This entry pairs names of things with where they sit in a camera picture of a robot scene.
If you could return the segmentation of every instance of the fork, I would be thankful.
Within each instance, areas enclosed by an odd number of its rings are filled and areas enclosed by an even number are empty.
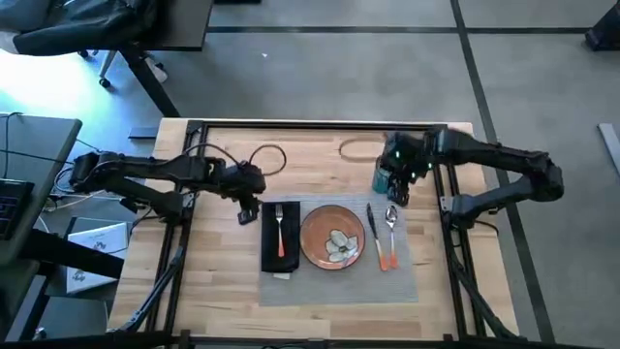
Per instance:
[[[275,220],[278,221],[278,257],[284,257],[284,244],[282,243],[282,205],[275,206]]]

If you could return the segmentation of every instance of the silver spoon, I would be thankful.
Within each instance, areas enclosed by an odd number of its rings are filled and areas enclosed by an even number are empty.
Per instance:
[[[398,219],[398,210],[394,205],[390,205],[386,210],[386,223],[389,225],[389,238],[391,241],[391,255],[389,256],[389,264],[393,269],[398,268],[398,261],[396,260],[396,250],[394,249],[394,225]]]

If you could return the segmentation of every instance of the black desk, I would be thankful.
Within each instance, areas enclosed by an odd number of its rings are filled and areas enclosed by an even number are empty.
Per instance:
[[[160,0],[160,3],[159,17],[153,29],[118,51],[164,117],[180,117],[164,87],[146,65],[143,52],[201,51],[213,0]],[[137,128],[130,138],[155,139],[156,135],[157,128]]]
[[[118,277],[123,260],[33,229],[51,191],[53,181],[67,160],[81,127],[79,120],[15,115],[8,119],[9,150],[37,155],[56,162],[9,154],[8,178],[35,184],[30,203],[9,240],[0,241],[0,341],[5,338],[35,274],[50,274],[60,264]],[[4,140],[7,119],[0,119]],[[0,152],[0,169],[6,166]]]

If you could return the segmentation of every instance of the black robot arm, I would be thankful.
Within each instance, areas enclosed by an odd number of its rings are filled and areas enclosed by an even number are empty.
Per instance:
[[[116,193],[125,198],[121,203],[132,210],[136,210],[136,204],[143,204],[165,219],[181,216],[184,194],[162,193],[130,178],[168,180],[190,192],[207,191],[239,201],[240,224],[258,217],[259,202],[254,194],[261,194],[266,187],[261,169],[248,162],[226,167],[226,162],[216,157],[179,155],[171,160],[159,160],[113,152],[79,156],[69,183],[81,193],[98,190]]]
[[[443,209],[450,211],[451,224],[472,228],[483,212],[501,209],[523,200],[555,201],[564,194],[562,170],[541,151],[526,151],[483,143],[468,134],[438,129],[416,139],[404,133],[394,133],[386,141],[380,166],[391,173],[388,197],[404,206],[409,201],[409,183],[415,183],[435,165],[466,163],[481,164],[523,174],[507,186],[472,195],[458,195],[443,200]]]

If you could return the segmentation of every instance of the brown ceramic plate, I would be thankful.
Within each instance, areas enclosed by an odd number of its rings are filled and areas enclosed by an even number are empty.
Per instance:
[[[350,210],[336,205],[316,208],[301,225],[301,250],[325,270],[341,270],[355,263],[364,249],[364,227]]]

